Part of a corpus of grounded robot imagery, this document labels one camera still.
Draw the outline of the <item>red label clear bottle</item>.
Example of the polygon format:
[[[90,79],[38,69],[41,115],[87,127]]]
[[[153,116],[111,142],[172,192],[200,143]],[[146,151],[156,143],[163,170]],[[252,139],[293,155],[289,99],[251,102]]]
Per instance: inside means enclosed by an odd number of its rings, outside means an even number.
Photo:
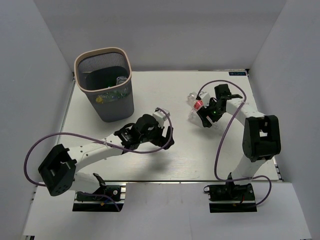
[[[204,106],[203,101],[201,99],[197,99],[197,93],[195,92],[192,92],[187,96],[187,103],[195,112],[197,112]]]

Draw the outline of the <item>white blue label bottle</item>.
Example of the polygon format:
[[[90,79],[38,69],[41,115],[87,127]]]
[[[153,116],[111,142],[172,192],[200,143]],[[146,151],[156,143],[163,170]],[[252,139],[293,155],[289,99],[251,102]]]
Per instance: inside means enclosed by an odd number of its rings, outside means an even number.
[[[116,85],[121,85],[127,81],[127,77],[125,76],[119,76],[116,78]]]

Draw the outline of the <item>orange cap crushed bottle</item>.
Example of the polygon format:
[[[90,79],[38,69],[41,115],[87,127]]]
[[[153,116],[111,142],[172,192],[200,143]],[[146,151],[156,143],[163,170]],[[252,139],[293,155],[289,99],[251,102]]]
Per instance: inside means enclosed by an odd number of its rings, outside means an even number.
[[[103,103],[103,98],[101,96],[97,97],[95,100],[98,104],[102,104]]]

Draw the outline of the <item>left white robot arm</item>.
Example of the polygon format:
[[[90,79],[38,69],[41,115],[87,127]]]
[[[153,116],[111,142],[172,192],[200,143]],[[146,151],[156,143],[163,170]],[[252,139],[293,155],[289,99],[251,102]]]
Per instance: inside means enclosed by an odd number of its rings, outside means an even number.
[[[105,196],[105,181],[97,173],[86,174],[81,169],[98,161],[125,153],[138,153],[138,147],[151,143],[159,150],[167,150],[173,144],[173,127],[168,126],[163,136],[164,123],[170,121],[167,110],[144,114],[102,140],[76,147],[54,146],[38,168],[40,176],[51,196],[56,197],[68,190],[90,194],[99,200]]]

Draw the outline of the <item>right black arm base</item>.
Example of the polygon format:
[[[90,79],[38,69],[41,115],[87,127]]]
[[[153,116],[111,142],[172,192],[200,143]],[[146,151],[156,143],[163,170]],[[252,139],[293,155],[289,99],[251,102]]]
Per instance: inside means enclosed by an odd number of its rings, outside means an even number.
[[[211,184],[203,188],[208,194],[210,213],[254,213],[257,212],[256,198],[253,186],[235,185],[233,182],[225,184]]]

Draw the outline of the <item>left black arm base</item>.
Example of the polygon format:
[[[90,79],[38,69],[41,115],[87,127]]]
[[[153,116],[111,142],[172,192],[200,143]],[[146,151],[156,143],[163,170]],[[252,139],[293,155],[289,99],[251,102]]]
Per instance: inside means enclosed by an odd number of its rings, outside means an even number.
[[[105,188],[94,193],[77,192],[73,201],[73,212],[117,213],[125,203],[126,183],[107,182]]]

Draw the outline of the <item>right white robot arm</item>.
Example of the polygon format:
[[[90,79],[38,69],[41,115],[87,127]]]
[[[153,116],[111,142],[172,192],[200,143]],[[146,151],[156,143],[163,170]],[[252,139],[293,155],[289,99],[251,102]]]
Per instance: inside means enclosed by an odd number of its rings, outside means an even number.
[[[252,108],[246,93],[232,94],[229,85],[230,81],[221,80],[214,88],[215,97],[200,89],[192,108],[205,128],[212,127],[225,113],[243,125],[242,158],[224,180],[230,183],[225,187],[226,195],[236,200],[244,193],[243,185],[257,179],[259,168],[281,152],[281,137],[279,119]]]

